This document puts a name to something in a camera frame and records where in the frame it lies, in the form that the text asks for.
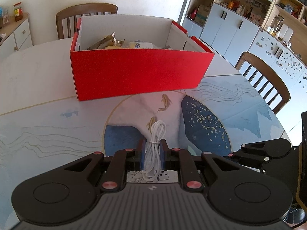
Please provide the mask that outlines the white drawer sideboard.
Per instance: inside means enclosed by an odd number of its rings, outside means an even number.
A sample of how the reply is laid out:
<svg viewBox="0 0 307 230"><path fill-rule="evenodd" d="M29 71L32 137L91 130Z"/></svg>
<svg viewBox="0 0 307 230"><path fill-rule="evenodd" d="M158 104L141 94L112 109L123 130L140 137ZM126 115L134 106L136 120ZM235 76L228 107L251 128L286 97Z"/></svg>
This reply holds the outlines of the white drawer sideboard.
<svg viewBox="0 0 307 230"><path fill-rule="evenodd" d="M10 16L9 23L1 28L1 38L1 62L16 51L32 47L29 14L25 12L19 21Z"/></svg>

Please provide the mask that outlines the red lid sauce jar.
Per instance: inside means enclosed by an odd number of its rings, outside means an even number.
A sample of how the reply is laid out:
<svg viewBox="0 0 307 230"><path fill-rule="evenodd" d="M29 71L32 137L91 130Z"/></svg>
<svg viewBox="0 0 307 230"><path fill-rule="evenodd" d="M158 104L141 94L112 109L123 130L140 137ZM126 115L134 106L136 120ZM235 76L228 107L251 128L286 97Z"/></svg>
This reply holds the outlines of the red lid sauce jar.
<svg viewBox="0 0 307 230"><path fill-rule="evenodd" d="M23 19L22 2L14 4L13 9L14 9L15 21L17 22L22 20Z"/></svg>

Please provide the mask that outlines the yellow dog plush toy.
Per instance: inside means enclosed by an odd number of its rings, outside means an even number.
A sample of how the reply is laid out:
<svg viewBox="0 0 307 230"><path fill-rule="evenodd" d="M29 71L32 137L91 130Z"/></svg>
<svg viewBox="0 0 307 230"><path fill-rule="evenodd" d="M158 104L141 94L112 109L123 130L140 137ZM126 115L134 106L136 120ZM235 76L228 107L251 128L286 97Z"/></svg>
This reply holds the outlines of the yellow dog plush toy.
<svg viewBox="0 0 307 230"><path fill-rule="evenodd" d="M121 46L107 46L104 48L104 50L110 50L110 49L123 49Z"/></svg>

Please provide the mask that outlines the wooden chair right side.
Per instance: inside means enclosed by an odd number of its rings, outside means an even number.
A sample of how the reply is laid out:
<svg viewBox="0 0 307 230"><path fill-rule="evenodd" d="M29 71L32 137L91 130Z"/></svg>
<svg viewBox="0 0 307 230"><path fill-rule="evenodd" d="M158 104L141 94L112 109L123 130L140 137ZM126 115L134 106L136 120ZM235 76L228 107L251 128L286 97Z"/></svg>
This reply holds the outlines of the wooden chair right side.
<svg viewBox="0 0 307 230"><path fill-rule="evenodd" d="M284 81L258 56L244 51L235 68L241 72L275 114L290 101L290 92Z"/></svg>

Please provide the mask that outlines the blue wall cabinet unit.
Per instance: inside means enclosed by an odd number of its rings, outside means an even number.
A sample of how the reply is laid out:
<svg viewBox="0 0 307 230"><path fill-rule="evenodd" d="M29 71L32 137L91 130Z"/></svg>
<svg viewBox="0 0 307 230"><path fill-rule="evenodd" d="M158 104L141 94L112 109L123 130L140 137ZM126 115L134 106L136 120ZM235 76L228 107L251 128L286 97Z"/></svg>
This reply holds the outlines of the blue wall cabinet unit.
<svg viewBox="0 0 307 230"><path fill-rule="evenodd" d="M204 26L194 21L201 4L211 7ZM306 0L184 0L179 21L229 63L248 51L306 90Z"/></svg>

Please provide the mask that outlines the blueberry bread clear packet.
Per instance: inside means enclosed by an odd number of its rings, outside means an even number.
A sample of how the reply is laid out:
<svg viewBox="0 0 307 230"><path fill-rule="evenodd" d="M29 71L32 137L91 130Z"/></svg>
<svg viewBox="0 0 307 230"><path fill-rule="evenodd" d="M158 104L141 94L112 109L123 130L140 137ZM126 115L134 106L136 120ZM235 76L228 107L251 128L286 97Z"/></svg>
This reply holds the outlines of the blueberry bread clear packet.
<svg viewBox="0 0 307 230"><path fill-rule="evenodd" d="M158 49L158 47L153 43L142 42L140 40L124 43L122 47L128 49Z"/></svg>

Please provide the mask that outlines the gold foil snack bag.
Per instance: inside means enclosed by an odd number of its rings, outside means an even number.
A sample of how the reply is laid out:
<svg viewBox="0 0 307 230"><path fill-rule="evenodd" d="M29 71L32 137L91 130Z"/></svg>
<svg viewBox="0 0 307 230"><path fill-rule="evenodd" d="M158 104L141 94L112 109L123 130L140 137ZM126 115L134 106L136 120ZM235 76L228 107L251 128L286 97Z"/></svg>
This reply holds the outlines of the gold foil snack bag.
<svg viewBox="0 0 307 230"><path fill-rule="evenodd" d="M99 50L105 49L106 47L121 47L124 42L124 39L116 39L116 33L112 32L110 35L105 36L103 39L99 40L92 46L89 46L87 50Z"/></svg>

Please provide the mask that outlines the cardboard carton in cabinet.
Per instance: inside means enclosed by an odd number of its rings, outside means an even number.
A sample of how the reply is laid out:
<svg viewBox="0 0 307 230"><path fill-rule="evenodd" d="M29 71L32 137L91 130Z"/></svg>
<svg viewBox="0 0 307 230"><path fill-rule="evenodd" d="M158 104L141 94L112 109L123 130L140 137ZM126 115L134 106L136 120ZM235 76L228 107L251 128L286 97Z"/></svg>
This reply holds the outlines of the cardboard carton in cabinet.
<svg viewBox="0 0 307 230"><path fill-rule="evenodd" d="M199 25L204 26L205 21L207 20L207 17L209 15L210 9L210 6L205 6L202 4L199 5L194 21Z"/></svg>

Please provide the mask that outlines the red cardboard box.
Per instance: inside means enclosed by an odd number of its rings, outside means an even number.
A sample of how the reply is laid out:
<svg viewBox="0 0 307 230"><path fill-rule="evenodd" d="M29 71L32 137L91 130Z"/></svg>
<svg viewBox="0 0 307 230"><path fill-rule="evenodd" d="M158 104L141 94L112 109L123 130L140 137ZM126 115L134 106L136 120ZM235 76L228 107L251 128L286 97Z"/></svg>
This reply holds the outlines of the red cardboard box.
<svg viewBox="0 0 307 230"><path fill-rule="evenodd" d="M158 49L87 50L116 33L124 43L140 40ZM141 15L95 15L78 20L70 60L78 101L192 89L214 53L176 21Z"/></svg>

